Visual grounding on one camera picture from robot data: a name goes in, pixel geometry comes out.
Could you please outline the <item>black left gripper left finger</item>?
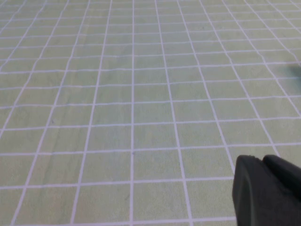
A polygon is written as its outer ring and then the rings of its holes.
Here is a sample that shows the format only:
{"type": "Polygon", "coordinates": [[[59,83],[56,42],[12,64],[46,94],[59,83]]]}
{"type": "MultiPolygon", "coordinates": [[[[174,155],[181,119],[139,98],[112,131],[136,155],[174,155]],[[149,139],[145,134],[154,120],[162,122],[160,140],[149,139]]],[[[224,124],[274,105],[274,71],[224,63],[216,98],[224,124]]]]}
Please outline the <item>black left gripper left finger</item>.
{"type": "Polygon", "coordinates": [[[232,199],[239,226],[299,226],[301,202],[264,202],[262,159],[240,155],[236,160],[232,199]]]}

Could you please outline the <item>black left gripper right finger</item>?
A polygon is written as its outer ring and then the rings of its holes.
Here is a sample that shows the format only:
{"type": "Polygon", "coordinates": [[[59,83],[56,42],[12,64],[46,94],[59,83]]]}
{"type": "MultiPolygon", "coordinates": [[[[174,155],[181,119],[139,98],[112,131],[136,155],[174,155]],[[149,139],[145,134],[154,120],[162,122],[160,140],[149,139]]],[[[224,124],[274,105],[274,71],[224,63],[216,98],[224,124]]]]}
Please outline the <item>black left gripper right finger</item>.
{"type": "Polygon", "coordinates": [[[264,202],[300,202],[301,169],[276,155],[263,160],[262,200],[264,202]]]}

